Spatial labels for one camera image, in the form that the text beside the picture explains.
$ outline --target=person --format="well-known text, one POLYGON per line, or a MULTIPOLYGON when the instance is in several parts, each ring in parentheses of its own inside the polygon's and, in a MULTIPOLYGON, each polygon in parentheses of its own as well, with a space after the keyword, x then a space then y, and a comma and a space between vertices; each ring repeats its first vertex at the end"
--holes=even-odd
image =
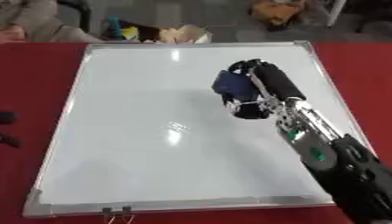
POLYGON ((56 0, 0 0, 0 43, 101 42, 55 16, 56 0))

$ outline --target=chair leg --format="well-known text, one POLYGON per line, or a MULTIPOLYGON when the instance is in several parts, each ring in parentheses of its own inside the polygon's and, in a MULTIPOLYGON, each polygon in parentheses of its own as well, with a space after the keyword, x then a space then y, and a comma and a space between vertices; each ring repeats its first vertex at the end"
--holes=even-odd
POLYGON ((369 22, 370 22, 369 19, 363 18, 363 19, 359 22, 357 28, 355 29, 355 32, 357 32, 357 33, 363 32, 363 29, 365 29, 365 25, 366 25, 367 23, 369 23, 369 22))

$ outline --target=floor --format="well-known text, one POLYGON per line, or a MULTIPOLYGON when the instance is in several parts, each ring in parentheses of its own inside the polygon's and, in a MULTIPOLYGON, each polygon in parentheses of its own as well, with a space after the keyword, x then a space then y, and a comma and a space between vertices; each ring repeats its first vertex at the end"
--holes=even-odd
MULTIPOLYGON (((392 23, 369 24, 359 34, 354 32, 356 15, 342 15, 332 28, 323 26, 324 17, 304 14, 301 22, 285 31, 266 31, 263 24, 247 14, 255 0, 88 0, 93 10, 92 33, 99 35, 102 21, 118 17, 143 25, 160 28, 197 25, 213 34, 213 42, 258 41, 392 41, 392 23)), ((59 17, 66 23, 75 23, 74 13, 60 8, 59 17)))

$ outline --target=table surface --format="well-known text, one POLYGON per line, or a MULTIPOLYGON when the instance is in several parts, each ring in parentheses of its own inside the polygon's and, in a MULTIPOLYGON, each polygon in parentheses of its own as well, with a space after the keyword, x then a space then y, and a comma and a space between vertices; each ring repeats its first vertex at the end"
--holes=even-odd
MULTIPOLYGON (((380 158, 392 165, 388 139, 392 126, 392 44, 316 44, 338 90, 367 134, 380 158)), ((21 217, 23 204, 42 163, 56 123, 76 75, 84 44, 0 45, 2 82, 0 109, 16 111, 17 123, 2 126, 2 133, 17 136, 23 147, 0 145, 0 220, 3 223, 102 223, 100 216, 34 220, 21 217)), ((334 206, 287 209, 253 209, 216 212, 146 213, 135 223, 351 223, 334 206)))

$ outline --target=clutter on floor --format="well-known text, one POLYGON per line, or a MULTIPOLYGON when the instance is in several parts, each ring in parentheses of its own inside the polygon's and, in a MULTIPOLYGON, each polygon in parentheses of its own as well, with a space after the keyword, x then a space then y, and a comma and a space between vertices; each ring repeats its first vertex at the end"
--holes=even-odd
POLYGON ((102 38, 105 40, 128 41, 131 43, 204 44, 211 42, 212 33, 191 24, 184 25, 179 29, 159 29, 131 23, 118 19, 117 17, 110 17, 102 38))
POLYGON ((305 8, 306 0, 260 0, 250 9, 250 15, 264 22, 269 31, 287 28, 305 8))

